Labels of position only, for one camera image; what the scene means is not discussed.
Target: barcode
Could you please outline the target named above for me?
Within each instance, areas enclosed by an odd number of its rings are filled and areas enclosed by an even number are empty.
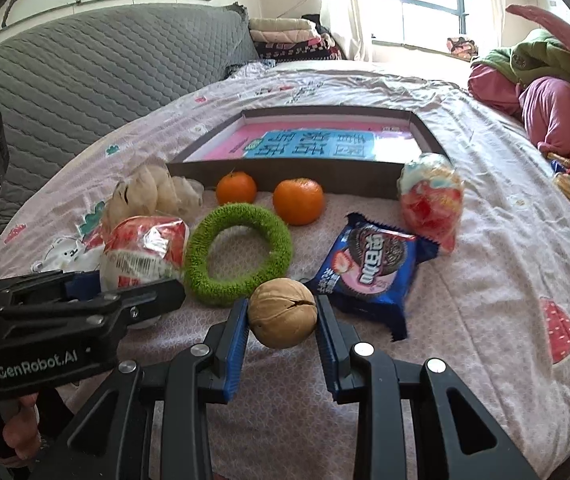
[[[134,275],[148,276],[153,263],[152,258],[146,256],[132,257],[131,254],[120,253],[116,256],[115,265],[121,272]]]

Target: green fuzzy ring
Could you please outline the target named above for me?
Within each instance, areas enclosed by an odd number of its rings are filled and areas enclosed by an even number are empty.
[[[225,229],[242,225],[256,229],[270,244],[270,255],[254,274],[233,282],[216,282],[207,275],[207,252],[214,238]],[[249,297],[261,283],[285,275],[291,261],[291,237],[285,222],[271,211],[247,203],[232,203],[214,209],[190,236],[185,254],[187,285],[207,304],[229,305]]]

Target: orange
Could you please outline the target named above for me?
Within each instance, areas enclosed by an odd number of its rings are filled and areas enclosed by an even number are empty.
[[[216,200],[220,205],[230,202],[252,203],[256,199],[256,183],[243,171],[232,171],[219,180]]]
[[[283,180],[271,197],[274,211],[290,225],[307,225],[318,220],[325,207],[323,188],[308,178]]]

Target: green blanket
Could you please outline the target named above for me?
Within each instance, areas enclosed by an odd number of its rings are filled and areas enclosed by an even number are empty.
[[[542,28],[532,30],[524,41],[512,47],[496,48],[476,59],[498,70],[514,84],[527,87],[534,79],[557,77],[570,83],[570,52]]]

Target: blue cookie package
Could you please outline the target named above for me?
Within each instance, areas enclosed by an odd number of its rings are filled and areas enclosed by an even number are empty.
[[[392,339],[400,341],[407,338],[404,302],[416,266],[437,254],[436,242],[350,213],[306,285],[314,294],[329,295],[347,314],[384,323]]]

